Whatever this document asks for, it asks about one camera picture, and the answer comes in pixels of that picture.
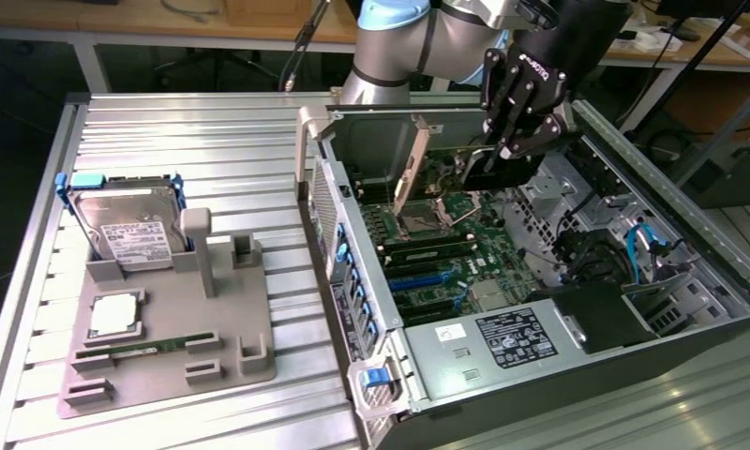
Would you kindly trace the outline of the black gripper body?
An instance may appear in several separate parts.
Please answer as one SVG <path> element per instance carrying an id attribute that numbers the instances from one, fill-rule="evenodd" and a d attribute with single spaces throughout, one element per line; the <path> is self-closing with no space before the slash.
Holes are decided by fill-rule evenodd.
<path id="1" fill-rule="evenodd" d="M 518 12 L 534 25 L 512 33 L 516 84 L 564 83 L 572 94 L 596 67 L 631 14 L 627 1 L 522 1 Z"/>

